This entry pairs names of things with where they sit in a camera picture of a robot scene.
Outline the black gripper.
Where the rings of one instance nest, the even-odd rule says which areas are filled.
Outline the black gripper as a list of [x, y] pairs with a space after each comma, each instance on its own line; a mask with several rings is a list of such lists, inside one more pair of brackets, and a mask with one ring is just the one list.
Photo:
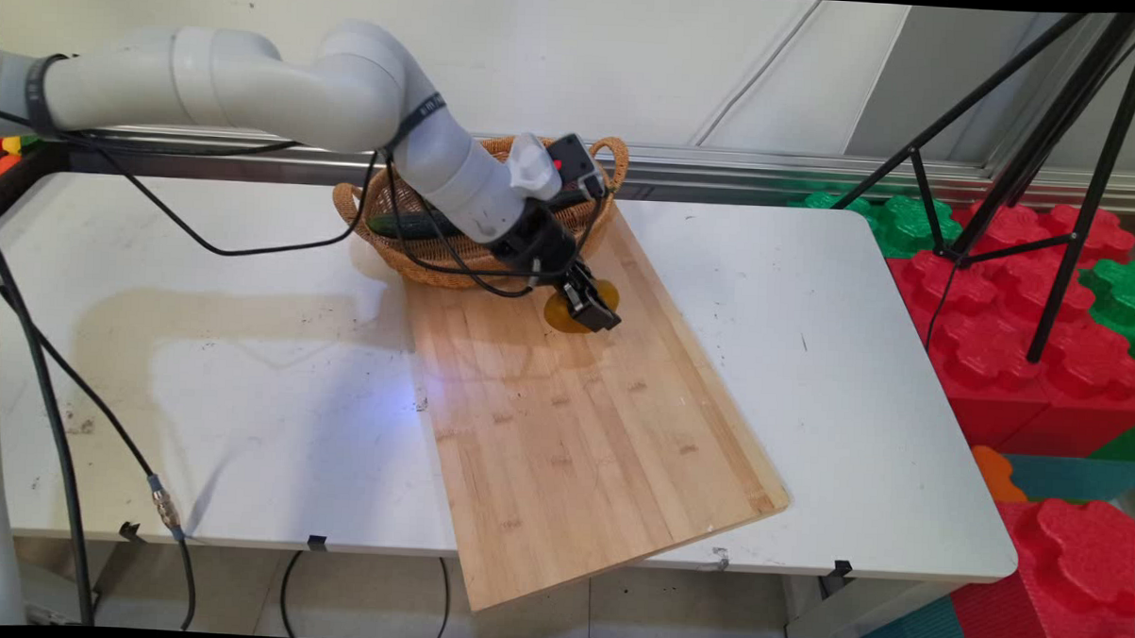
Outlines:
[[488, 272], [491, 277], [556, 286], [555, 331], [607, 331], [622, 322], [614, 302], [617, 289], [579, 262], [575, 234], [543, 202], [527, 200], [513, 226], [489, 243], [489, 251], [505, 266]]

